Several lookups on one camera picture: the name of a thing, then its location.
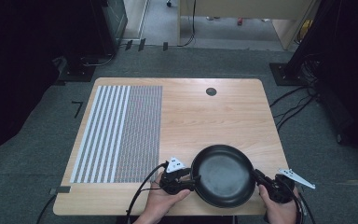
table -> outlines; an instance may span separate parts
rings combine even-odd
[[[177,42],[181,45],[182,16],[192,16],[195,0],[179,0]],[[288,49],[320,0],[197,0],[195,16],[272,19],[283,49]]]
[[[53,208],[56,215],[123,216],[141,184],[70,181],[84,132],[88,129],[88,123],[92,123],[89,119],[95,95],[98,88],[104,86],[161,87],[158,164],[174,156],[189,167],[202,149],[225,144],[241,150],[254,168],[270,177],[278,173],[278,168],[287,168],[266,94],[258,79],[102,77],[94,83],[62,179],[62,186],[70,186],[71,190],[69,193],[58,194]],[[208,95],[208,88],[214,88],[216,95]],[[132,215],[142,213],[146,198],[147,192],[141,193],[133,207]],[[213,207],[204,202],[196,192],[192,192],[171,209],[168,216],[264,213],[264,204],[256,189],[247,203],[232,209]]]

striped mat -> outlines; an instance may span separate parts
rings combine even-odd
[[[99,86],[71,183],[143,182],[158,166],[162,86]]]

human hand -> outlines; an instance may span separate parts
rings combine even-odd
[[[295,224],[296,223],[296,202],[295,200],[289,203],[275,203],[269,198],[269,192],[266,187],[259,185],[260,197],[263,199],[267,207],[267,216],[270,224]],[[294,194],[298,198],[297,188],[294,189]]]
[[[151,190],[147,196],[146,207],[134,224],[156,224],[168,213],[177,203],[182,201],[190,194],[189,189],[183,189],[175,195],[168,194],[163,189],[159,189],[162,173],[159,173],[156,181],[152,182]]]

white triangular tag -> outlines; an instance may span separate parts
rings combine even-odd
[[[179,161],[175,157],[171,157],[170,163],[168,164],[168,167],[167,167],[167,173],[172,173],[174,171],[182,170],[184,168],[186,168],[186,167],[181,161]]]
[[[281,174],[286,175],[287,177],[289,177],[290,179],[303,184],[311,189],[316,189],[316,186],[314,184],[311,184],[310,182],[308,182],[307,180],[305,180],[303,177],[299,176],[298,174],[296,174],[295,172],[292,171],[292,169],[289,170],[284,170],[284,169],[279,169],[278,170]]]

black dot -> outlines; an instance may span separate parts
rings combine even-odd
[[[206,89],[206,93],[210,96],[215,96],[217,94],[217,91],[215,88],[208,88]]]

